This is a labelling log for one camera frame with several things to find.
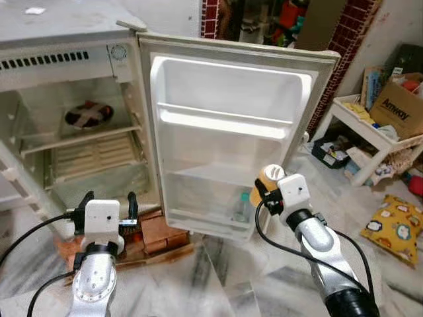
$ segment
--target cardboard box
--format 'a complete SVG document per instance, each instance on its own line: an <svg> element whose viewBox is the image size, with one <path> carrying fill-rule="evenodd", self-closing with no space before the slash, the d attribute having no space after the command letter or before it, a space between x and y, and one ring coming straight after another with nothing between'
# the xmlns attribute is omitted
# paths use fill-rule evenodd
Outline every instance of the cardboard box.
<svg viewBox="0 0 423 317"><path fill-rule="evenodd" d="M401 139L408 139L423 134L423 98L394 83L394 78L402 76L423 81L421 73L392 76L377 97L370 116L379 125L391 124Z"/></svg>

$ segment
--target white refrigerator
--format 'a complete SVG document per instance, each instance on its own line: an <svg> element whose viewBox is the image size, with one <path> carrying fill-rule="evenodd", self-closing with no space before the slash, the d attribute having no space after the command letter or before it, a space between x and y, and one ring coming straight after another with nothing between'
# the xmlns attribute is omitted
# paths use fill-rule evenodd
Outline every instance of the white refrigerator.
<svg viewBox="0 0 423 317"><path fill-rule="evenodd" d="M171 227L248 240L244 197L297 150L339 55L152 34L113 1L27 3L0 10L0 171L21 203L43 219L94 190L124 217L132 190ZM111 117L69 124L87 103Z"/></svg>

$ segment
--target cartoon print pillow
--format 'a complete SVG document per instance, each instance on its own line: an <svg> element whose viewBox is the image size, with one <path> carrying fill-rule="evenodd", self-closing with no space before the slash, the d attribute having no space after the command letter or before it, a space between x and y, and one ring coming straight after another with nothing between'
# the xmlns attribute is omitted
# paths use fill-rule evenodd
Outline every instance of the cartoon print pillow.
<svg viewBox="0 0 423 317"><path fill-rule="evenodd" d="M408 265L417 264L416 239L423 230L423 210L401 198L386 195L361 235Z"/></svg>

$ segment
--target black cable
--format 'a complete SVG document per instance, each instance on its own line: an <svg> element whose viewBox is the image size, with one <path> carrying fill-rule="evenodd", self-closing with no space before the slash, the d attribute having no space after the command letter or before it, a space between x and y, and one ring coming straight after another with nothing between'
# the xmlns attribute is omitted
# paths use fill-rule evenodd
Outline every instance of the black cable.
<svg viewBox="0 0 423 317"><path fill-rule="evenodd" d="M347 273L344 273L343 271L341 271L340 269L337 269L336 267L330 265L329 263L326 263L325 261L319 260L314 258L313 256L308 256L307 254L304 254L300 251L288 248L287 246L282 246L281 244L278 244L272 240L270 240L262 231L262 229L260 228L260 223L258 222L258 215L260 213L260 209L263 206L264 201L262 200L257 208L256 208L256 228L257 228L257 232L258 234L262 237L262 239L264 241L266 241L267 243L269 243L270 245L274 246L275 248L281 249L283 251L289 252L291 254L294 254L296 256L301 256L302 258L311 261L311 262L315 262L321 265L324 265L326 267L328 267L329 269L337 272L339 275L345 277L347 280L349 280L350 282L354 283L361 291L363 291L366 294L369 294L369 291L367 289L365 289L365 287L358 281L356 281L352 276L349 276Z"/></svg>
<svg viewBox="0 0 423 317"><path fill-rule="evenodd" d="M28 238L33 232L37 231L39 228L42 228L54 221L60 220L60 219L70 219L72 218L72 213L65 213L63 215L48 219L47 221L44 221L43 223L40 223L39 225L36 225L34 228L28 230L25 234L23 234L18 240L16 240L6 251L1 255L0 258L0 267L3 265L3 262L6 260L6 257L17 247L18 244L20 244L25 238Z"/></svg>
<svg viewBox="0 0 423 317"><path fill-rule="evenodd" d="M34 310L34 306L35 306L35 302L38 298L38 296L40 296L41 292L48 287L49 285L53 284L56 281L59 281L60 279L64 279L68 276L72 276L73 274L75 274L75 270L58 275L56 277L53 277L52 279L48 280L47 282L45 282L34 294L34 296L31 299L31 303L29 304L28 307L28 314L26 315L27 317L32 317L32 311Z"/></svg>
<svg viewBox="0 0 423 317"><path fill-rule="evenodd" d="M375 293L373 290L373 281L371 280L371 273L370 273L370 267L369 267L369 262L367 262L367 258L363 252L363 250L360 248L360 246L357 244L357 242L355 242L354 240L352 240L349 236L347 236L346 234L339 232L337 230L333 230L338 236L341 236L342 238L348 240L351 242L351 244L357 249L358 253L360 253L360 256L362 257L363 260L363 264L364 264L364 268L365 268L365 275L367 277L367 284L369 285L369 293L373 299L373 301L375 300Z"/></svg>

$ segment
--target white plastic table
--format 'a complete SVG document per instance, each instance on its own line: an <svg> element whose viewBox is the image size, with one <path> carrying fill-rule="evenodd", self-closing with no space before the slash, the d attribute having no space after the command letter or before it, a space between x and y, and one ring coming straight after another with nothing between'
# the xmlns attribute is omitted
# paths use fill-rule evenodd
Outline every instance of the white plastic table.
<svg viewBox="0 0 423 317"><path fill-rule="evenodd" d="M351 182L353 186L362 185L389 153L414 147L410 158L414 161L423 151L423 134L402 141L392 140L367 122L361 121L357 114L342 105L343 102L355 102L358 98L358 94L334 98L329 111L323 117L311 140L313 142L324 137L333 117L335 117L379 150L370 160L370 163L354 175Z"/></svg>

